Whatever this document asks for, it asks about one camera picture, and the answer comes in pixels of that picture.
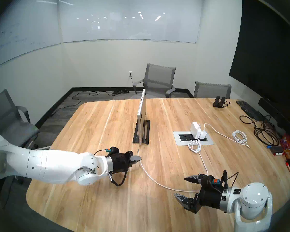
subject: floor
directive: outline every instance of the floor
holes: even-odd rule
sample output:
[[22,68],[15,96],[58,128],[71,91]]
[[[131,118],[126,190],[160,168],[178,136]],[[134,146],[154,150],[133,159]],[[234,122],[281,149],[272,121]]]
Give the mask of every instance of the floor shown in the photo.
[[[73,92],[61,103],[61,105],[58,106],[58,108],[68,107],[56,111],[56,113],[52,117],[48,118],[42,125],[35,143],[39,146],[39,148],[52,145],[62,128],[77,108],[83,103],[94,101],[125,100],[130,99],[133,95],[134,92],[115,96],[112,96],[111,91],[108,91],[107,93],[101,92],[100,94],[90,94],[88,91]],[[173,92],[172,98],[189,98],[189,96],[187,93]],[[14,228],[17,228],[18,231],[70,231],[44,218],[28,206],[26,202],[26,192],[30,182],[31,179],[29,178],[24,178],[23,184],[20,184],[16,179],[14,179],[13,176],[6,178],[0,193],[0,199],[2,206],[4,206],[7,220],[14,223]]]

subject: gray mesh chair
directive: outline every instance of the gray mesh chair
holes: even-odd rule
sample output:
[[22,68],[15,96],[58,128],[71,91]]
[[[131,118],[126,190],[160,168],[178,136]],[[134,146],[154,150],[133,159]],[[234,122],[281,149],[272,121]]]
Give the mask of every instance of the gray mesh chair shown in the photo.
[[[28,122],[22,120],[18,110],[25,114]],[[15,106],[4,89],[0,93],[0,135],[11,144],[24,147],[38,132],[38,128],[30,123],[28,110],[23,106]]]
[[195,81],[194,98],[216,98],[216,96],[230,99],[231,85],[219,85]]
[[143,82],[147,98],[170,98],[171,93],[175,91],[173,86],[175,70],[176,67],[157,66],[147,63],[144,79],[133,84],[135,93],[136,85]]

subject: silver laptop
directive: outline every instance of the silver laptop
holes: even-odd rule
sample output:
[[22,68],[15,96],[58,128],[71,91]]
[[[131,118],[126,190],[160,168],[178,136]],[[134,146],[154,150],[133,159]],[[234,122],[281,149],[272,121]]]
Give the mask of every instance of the silver laptop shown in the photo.
[[145,104],[145,94],[146,90],[143,89],[140,107],[138,108],[138,142],[140,145],[142,144],[143,140],[143,133],[144,133],[144,120],[146,116],[146,104]]

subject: chair armrest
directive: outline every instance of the chair armrest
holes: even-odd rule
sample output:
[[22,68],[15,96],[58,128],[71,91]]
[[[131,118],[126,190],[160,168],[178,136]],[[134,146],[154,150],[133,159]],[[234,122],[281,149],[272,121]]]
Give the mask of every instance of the chair armrest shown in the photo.
[[174,86],[172,86],[171,89],[169,89],[168,91],[166,91],[166,93],[165,93],[165,97],[166,97],[166,98],[170,98],[170,94],[171,94],[173,91],[175,91],[175,90],[176,90],[176,88],[175,88]]
[[27,118],[28,122],[30,123],[30,118],[29,118],[29,113],[28,113],[27,108],[23,106],[17,106],[16,109],[21,110],[24,113],[25,117]]
[[139,83],[142,83],[142,82],[144,82],[144,79],[139,80],[139,81],[133,83],[133,89],[134,89],[134,92],[135,92],[135,93],[136,93],[136,85],[139,84]]

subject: chair backrest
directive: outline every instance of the chair backrest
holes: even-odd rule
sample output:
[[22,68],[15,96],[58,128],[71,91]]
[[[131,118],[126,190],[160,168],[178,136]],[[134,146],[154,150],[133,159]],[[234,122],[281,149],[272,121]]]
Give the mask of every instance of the chair backrest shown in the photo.
[[0,133],[17,120],[21,120],[20,114],[8,91],[4,89],[0,93]]
[[166,92],[172,88],[176,67],[157,66],[147,63],[144,88]]
[[194,98],[216,98],[216,96],[225,97],[230,99],[231,85],[220,85],[195,82]]

